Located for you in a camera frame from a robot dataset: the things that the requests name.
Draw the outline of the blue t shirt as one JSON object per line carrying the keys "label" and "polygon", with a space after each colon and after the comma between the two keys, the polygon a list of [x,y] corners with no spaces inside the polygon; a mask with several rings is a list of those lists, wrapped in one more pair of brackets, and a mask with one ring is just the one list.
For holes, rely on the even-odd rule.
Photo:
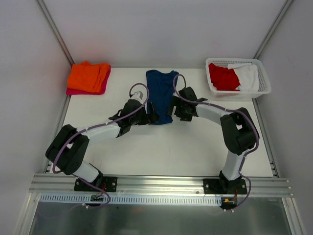
{"label": "blue t shirt", "polygon": [[173,80],[176,75],[178,72],[174,70],[169,73],[162,73],[158,70],[146,72],[147,87],[150,92],[148,101],[153,104],[155,112],[159,115],[159,120],[155,125],[166,125],[173,122],[168,111],[175,92]]}

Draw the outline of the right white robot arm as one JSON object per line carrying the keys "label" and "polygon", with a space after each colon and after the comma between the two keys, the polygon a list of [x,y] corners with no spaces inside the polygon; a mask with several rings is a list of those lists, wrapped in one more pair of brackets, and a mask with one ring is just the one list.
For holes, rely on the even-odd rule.
{"label": "right white robot arm", "polygon": [[173,96],[168,115],[174,114],[181,121],[193,117],[204,118],[218,124],[222,129],[228,149],[225,165],[218,179],[204,179],[205,193],[234,194],[242,190],[245,181],[241,175],[248,154],[258,148],[259,134],[246,108],[231,110],[211,104],[205,98],[197,98],[191,87]]}

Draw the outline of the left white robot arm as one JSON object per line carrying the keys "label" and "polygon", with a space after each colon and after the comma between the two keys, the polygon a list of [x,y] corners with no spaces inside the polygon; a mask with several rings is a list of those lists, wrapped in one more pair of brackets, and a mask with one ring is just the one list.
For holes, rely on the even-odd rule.
{"label": "left white robot arm", "polygon": [[78,177],[90,190],[97,191],[103,184],[103,173],[84,161],[87,148],[107,139],[128,133],[134,125],[154,124],[159,121],[152,102],[147,108],[140,101],[129,99],[123,109],[106,122],[78,131],[67,124],[61,128],[48,147],[45,156],[65,175]]}

